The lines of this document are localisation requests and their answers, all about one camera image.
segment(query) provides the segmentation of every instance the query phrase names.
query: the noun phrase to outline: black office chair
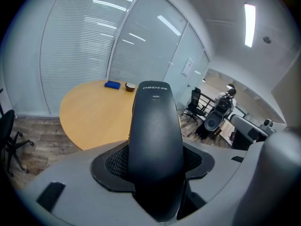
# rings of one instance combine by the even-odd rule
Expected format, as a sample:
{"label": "black office chair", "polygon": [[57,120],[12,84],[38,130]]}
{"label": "black office chair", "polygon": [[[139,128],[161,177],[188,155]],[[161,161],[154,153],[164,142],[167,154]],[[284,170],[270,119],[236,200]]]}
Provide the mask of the black office chair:
{"label": "black office chair", "polygon": [[200,97],[201,97],[201,90],[199,88],[196,87],[194,90],[191,91],[191,102],[185,109],[185,111],[187,110],[188,113],[182,113],[182,115],[190,116],[188,122],[190,122],[190,120],[193,119],[198,124],[197,115],[199,116],[205,115],[205,112],[198,109],[198,101]]}
{"label": "black office chair", "polygon": [[6,150],[8,153],[8,164],[7,164],[7,172],[10,176],[13,177],[13,173],[9,172],[10,162],[12,156],[15,158],[16,162],[18,163],[21,170],[25,173],[28,173],[28,170],[24,169],[21,165],[19,158],[16,154],[16,150],[23,145],[29,143],[30,145],[34,146],[34,143],[30,140],[25,140],[23,142],[17,142],[18,136],[22,137],[21,132],[17,132],[14,138],[10,137],[10,133],[13,129],[14,119],[15,119],[15,112],[14,110],[9,110],[6,113],[3,113],[2,106],[0,104],[0,113],[2,117],[0,118],[0,150],[2,149]]}

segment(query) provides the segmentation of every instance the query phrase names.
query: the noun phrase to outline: wooden floor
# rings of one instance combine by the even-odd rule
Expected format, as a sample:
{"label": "wooden floor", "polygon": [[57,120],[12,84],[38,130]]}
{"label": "wooden floor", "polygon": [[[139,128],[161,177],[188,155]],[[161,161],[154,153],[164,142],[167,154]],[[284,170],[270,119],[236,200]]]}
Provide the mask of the wooden floor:
{"label": "wooden floor", "polygon": [[[197,126],[202,121],[199,120],[198,125],[195,121],[188,122],[189,117],[186,115],[180,116],[182,136],[191,141],[197,141],[208,145],[215,145],[220,147],[230,148],[230,146],[221,138],[217,137],[215,141],[206,139],[201,141],[197,135],[194,134]],[[17,131],[23,133],[23,138],[19,141],[30,139],[34,142],[34,146],[29,144],[19,148],[17,155],[24,168],[29,170],[29,174],[25,174],[17,165],[14,158],[12,158],[10,171],[14,176],[8,176],[14,188],[21,189],[31,182],[40,172],[51,166],[57,160],[62,159],[68,154],[78,152],[80,149],[66,136],[61,126],[59,119],[15,119],[12,135]],[[3,163],[6,171],[6,160]]]}

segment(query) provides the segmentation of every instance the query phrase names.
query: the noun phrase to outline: window blinds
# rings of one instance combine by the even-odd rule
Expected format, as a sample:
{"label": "window blinds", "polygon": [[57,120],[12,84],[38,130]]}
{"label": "window blinds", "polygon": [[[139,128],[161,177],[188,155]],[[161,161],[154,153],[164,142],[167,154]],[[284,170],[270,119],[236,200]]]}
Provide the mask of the window blinds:
{"label": "window blinds", "polygon": [[40,53],[43,91],[51,115],[59,115],[73,87],[105,79],[117,31],[133,0],[56,0]]}
{"label": "window blinds", "polygon": [[109,79],[162,81],[186,24],[167,0],[138,0],[119,36]]}

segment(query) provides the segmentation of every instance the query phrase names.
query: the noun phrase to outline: wooden table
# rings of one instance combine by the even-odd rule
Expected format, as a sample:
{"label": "wooden table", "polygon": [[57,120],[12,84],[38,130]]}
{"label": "wooden table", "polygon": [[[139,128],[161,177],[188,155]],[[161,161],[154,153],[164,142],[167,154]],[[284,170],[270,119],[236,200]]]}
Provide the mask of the wooden table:
{"label": "wooden table", "polygon": [[74,87],[62,100],[60,121],[70,140],[82,150],[128,139],[136,94],[92,81]]}

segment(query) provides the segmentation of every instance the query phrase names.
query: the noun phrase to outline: blue sponge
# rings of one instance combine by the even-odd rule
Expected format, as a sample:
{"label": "blue sponge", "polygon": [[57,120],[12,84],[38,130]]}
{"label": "blue sponge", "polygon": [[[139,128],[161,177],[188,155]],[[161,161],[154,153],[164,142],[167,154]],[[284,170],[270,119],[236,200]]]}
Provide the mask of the blue sponge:
{"label": "blue sponge", "polygon": [[113,88],[113,89],[119,89],[120,83],[114,82],[114,81],[108,81],[104,84],[105,87]]}

